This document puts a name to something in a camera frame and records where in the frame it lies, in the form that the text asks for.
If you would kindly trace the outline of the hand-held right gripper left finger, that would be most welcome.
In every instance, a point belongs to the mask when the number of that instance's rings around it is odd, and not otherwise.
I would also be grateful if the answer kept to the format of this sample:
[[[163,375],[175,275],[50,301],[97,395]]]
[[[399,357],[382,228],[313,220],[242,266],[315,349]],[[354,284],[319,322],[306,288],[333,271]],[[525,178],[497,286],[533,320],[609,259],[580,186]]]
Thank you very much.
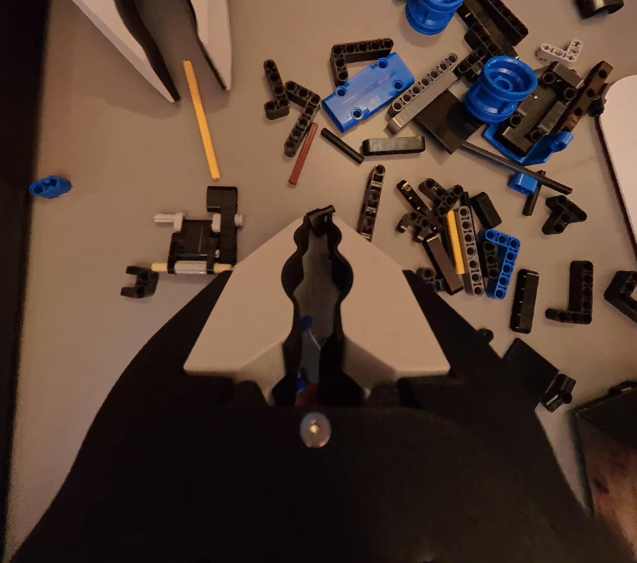
[[[302,217],[235,266],[185,362],[187,373],[253,381],[277,405],[295,404],[301,361],[295,291],[308,247],[309,221]]]

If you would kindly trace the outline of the black beam frame assembly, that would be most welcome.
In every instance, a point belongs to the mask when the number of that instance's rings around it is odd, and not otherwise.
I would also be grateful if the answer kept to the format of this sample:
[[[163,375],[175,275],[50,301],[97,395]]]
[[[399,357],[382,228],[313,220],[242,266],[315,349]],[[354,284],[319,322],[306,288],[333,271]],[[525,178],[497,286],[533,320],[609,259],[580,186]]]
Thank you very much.
[[[182,212],[156,214],[156,224],[173,227],[166,262],[154,263],[153,272],[169,274],[219,274],[237,262],[238,231],[243,216],[238,213],[238,189],[209,186],[206,191],[209,219],[188,219]]]

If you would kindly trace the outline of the black pin connector block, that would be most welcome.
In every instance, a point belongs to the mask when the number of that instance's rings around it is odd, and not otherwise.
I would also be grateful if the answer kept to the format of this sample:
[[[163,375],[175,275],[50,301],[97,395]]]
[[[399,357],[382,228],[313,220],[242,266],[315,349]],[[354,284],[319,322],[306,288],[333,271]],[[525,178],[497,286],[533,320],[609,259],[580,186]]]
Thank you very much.
[[[142,299],[155,294],[160,277],[159,272],[155,272],[147,267],[129,265],[125,273],[134,276],[134,284],[132,286],[122,287],[120,291],[121,296]]]

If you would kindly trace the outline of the yellow axle with black connector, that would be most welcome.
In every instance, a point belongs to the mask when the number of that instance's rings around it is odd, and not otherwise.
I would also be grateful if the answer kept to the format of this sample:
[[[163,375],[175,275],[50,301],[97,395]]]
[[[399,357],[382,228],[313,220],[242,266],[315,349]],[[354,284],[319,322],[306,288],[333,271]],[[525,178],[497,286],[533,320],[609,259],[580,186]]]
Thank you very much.
[[[187,79],[188,90],[192,99],[195,117],[197,120],[197,125],[200,132],[204,155],[208,165],[210,176],[213,181],[219,181],[219,165],[213,148],[211,132],[208,126],[208,121],[206,119],[206,113],[201,99],[201,93],[195,75],[194,67],[189,60],[183,60],[182,65]]]

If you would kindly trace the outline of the small black axle connector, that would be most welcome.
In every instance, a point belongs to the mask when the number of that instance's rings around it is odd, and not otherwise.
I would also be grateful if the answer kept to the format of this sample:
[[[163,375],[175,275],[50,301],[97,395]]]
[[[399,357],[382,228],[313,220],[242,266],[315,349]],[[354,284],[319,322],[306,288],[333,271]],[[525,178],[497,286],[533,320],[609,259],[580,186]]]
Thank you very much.
[[[323,237],[329,232],[332,226],[332,217],[334,213],[334,206],[328,205],[327,207],[314,209],[306,214],[309,227],[315,237]]]

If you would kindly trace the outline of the short yellow axle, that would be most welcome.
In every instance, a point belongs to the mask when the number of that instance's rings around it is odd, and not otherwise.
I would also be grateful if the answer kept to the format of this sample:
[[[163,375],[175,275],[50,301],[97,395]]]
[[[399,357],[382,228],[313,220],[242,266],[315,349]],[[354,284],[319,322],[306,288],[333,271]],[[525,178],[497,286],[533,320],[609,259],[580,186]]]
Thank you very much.
[[[453,210],[449,211],[446,220],[456,274],[461,276],[465,274],[465,265],[460,245],[456,213]]]

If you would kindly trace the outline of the blue angled beam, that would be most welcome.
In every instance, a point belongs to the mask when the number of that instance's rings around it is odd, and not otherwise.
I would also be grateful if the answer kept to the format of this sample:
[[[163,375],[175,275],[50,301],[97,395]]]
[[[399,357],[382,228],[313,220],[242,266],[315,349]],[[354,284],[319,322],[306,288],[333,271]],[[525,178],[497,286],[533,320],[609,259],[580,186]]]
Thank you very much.
[[[521,242],[494,229],[482,230],[478,237],[485,293],[489,298],[503,300],[514,274]]]

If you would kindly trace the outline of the black square panel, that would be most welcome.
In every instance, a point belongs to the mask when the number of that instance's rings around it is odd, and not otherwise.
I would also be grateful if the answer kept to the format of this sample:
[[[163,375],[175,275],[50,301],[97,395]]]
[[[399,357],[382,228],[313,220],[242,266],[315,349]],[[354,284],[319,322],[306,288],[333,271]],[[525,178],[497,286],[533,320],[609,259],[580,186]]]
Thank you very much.
[[[559,374],[559,369],[543,358],[524,340],[516,337],[503,361],[519,378],[522,389],[538,405]]]

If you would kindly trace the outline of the pile of black and blue bricks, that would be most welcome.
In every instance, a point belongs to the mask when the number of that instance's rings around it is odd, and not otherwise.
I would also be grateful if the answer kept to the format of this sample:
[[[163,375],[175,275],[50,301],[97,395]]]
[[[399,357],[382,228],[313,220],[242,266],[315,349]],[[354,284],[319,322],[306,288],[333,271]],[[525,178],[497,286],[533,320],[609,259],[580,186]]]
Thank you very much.
[[[303,7],[300,14],[304,24],[310,22],[310,14],[314,12],[314,0],[309,1],[310,5]],[[348,0],[326,0],[325,7],[320,8],[320,22],[337,32],[358,31],[363,27],[365,32],[373,31],[374,36],[382,32],[380,40],[336,43],[330,56],[336,83],[332,89],[346,82],[348,62],[376,63],[395,51],[390,49],[392,41],[385,39],[388,24],[380,23],[389,13],[388,8],[382,7],[378,14],[379,0],[361,2],[359,9],[364,14],[364,21],[360,24],[354,24],[350,12],[345,13],[349,8]],[[470,42],[465,41],[462,49],[459,43],[453,43],[443,56],[440,56],[440,48],[434,48],[428,59],[418,58],[417,62],[427,67],[433,58],[436,58],[436,64],[427,70],[423,79],[417,79],[376,113],[384,115],[387,112],[392,124],[395,115],[408,111],[410,118],[402,122],[402,129],[366,135],[362,146],[357,147],[349,140],[367,119],[342,133],[324,112],[327,128],[322,132],[326,140],[350,161],[362,163],[368,160],[375,166],[361,209],[359,230],[366,239],[370,239],[377,218],[380,179],[384,175],[381,161],[419,157],[425,153],[428,140],[434,147],[432,154],[440,155],[447,162],[452,156],[444,153],[468,154],[460,144],[470,142],[475,145],[472,136],[482,135],[487,128],[466,112],[462,101],[466,87],[453,83],[463,77],[477,79],[488,59],[506,54],[514,57],[515,48],[491,21],[492,15],[481,1],[469,0],[469,5],[462,4],[460,14],[465,20]],[[544,305],[536,304],[540,279],[536,271],[514,271],[507,291],[512,296],[508,300],[513,302],[510,328],[518,337],[530,335],[534,316],[542,319],[541,350],[548,354],[546,360],[559,369],[543,396],[545,406],[550,409],[570,401],[577,376],[585,377],[585,386],[601,386],[602,377],[619,376],[621,365],[623,376],[627,377],[624,381],[636,381],[636,324],[628,324],[629,318],[636,319],[636,272],[622,269],[628,262],[628,236],[624,235],[626,227],[619,225],[621,209],[618,201],[611,200],[615,190],[596,130],[597,100],[572,132],[549,135],[548,148],[536,160],[530,165],[518,163],[571,187],[570,195],[548,189],[533,178],[477,155],[473,155],[476,160],[471,162],[471,185],[466,176],[458,180],[458,157],[453,162],[454,175],[449,190],[436,183],[430,173],[418,190],[406,181],[397,185],[408,206],[398,230],[412,228],[414,240],[426,251],[430,251],[430,240],[434,239],[435,249],[444,251],[443,258],[449,271],[455,271],[447,230],[449,211],[455,212],[460,205],[471,209],[477,249],[478,234],[482,230],[502,229],[501,217],[493,206],[493,198],[488,195],[495,185],[496,168],[511,178],[510,186],[521,185],[521,192],[527,194],[526,207],[536,201],[537,196],[546,202],[546,209],[541,211],[546,231],[543,235],[539,234],[538,228],[533,234],[524,232],[524,260],[534,258],[539,261],[536,246],[541,248],[549,237],[561,236],[570,224],[584,224],[586,218],[589,220],[586,228],[572,230],[568,237],[562,237],[560,245],[551,245],[542,255],[546,262],[545,288],[549,284],[551,288],[557,288],[557,284],[566,279],[566,263],[570,264],[567,307],[560,309],[554,304],[546,304],[548,317],[543,315]],[[510,160],[491,145],[477,146]]]

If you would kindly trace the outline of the blue rectangular panel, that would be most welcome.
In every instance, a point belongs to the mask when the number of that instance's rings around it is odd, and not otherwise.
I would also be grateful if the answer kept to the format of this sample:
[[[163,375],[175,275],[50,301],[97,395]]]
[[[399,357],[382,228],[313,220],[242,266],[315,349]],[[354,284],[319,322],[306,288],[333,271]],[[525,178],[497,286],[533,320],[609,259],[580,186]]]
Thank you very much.
[[[398,53],[382,57],[322,101],[323,110],[344,133],[378,113],[412,86],[415,77]]]

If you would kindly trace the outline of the long thin black axle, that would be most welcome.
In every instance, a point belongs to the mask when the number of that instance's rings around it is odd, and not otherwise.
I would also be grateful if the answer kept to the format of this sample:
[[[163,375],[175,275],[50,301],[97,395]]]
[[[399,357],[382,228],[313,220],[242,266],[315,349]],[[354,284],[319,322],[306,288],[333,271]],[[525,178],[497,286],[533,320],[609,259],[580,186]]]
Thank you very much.
[[[563,195],[570,195],[573,192],[573,189],[567,185],[563,185],[553,179],[548,178],[544,174],[540,174],[538,171],[534,171],[519,165],[513,161],[507,160],[506,158],[499,156],[495,153],[489,152],[477,145],[474,145],[470,142],[463,142],[460,144],[460,148],[468,151],[474,155],[477,155],[483,159],[489,160],[493,163],[497,163],[498,165],[513,171],[517,174],[522,174],[528,176],[530,178],[535,179],[540,185],[545,186],[553,191],[561,193]]]

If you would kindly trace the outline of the small blue two-hole beam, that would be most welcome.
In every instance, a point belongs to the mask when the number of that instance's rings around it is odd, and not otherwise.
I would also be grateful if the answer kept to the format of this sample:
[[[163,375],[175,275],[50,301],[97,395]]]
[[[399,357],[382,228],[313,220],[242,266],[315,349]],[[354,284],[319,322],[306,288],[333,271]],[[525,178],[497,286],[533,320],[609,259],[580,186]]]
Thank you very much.
[[[72,187],[71,182],[64,177],[47,176],[31,183],[29,192],[36,198],[56,199],[70,192]]]

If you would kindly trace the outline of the black toy set box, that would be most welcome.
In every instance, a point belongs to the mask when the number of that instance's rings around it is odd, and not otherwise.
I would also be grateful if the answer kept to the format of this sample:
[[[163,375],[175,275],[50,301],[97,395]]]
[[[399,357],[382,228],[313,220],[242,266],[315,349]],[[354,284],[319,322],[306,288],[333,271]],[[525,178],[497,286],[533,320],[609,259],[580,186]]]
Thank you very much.
[[[636,382],[575,409],[574,431],[593,515],[636,550]]]

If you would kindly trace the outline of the small white angled beam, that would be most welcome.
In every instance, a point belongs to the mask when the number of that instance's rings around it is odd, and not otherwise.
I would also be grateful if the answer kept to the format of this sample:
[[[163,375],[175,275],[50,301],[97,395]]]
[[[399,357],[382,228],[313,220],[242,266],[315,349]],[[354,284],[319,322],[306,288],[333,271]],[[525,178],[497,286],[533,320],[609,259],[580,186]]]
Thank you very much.
[[[547,63],[559,62],[560,64],[570,66],[577,61],[583,46],[583,41],[579,39],[573,39],[565,48],[543,43],[538,47],[535,55]]]

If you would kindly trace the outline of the black chassis on blue frame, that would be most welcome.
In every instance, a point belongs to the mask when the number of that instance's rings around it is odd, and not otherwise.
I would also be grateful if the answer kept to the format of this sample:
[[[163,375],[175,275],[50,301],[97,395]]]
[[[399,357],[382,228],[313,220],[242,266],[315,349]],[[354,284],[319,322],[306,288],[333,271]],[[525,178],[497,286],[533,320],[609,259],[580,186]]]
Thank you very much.
[[[582,79],[558,62],[537,70],[537,87],[500,124],[490,124],[483,138],[520,164],[531,164],[548,148],[548,136],[572,132],[600,96],[613,66],[601,61]]]

